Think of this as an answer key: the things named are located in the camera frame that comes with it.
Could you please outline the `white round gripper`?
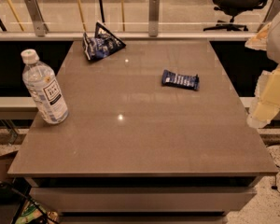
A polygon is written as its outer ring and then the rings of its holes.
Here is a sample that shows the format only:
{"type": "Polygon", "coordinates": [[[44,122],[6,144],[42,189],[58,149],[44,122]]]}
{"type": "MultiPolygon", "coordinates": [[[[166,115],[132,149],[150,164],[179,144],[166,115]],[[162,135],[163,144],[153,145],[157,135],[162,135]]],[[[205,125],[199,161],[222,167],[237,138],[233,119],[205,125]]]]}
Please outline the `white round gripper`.
{"type": "MultiPolygon", "coordinates": [[[[280,63],[280,12],[272,23],[268,22],[250,37],[245,47],[267,50],[268,58],[280,63]]],[[[254,94],[246,122],[249,127],[259,129],[270,124],[280,111],[280,64],[272,72],[262,71],[254,94]]]]}

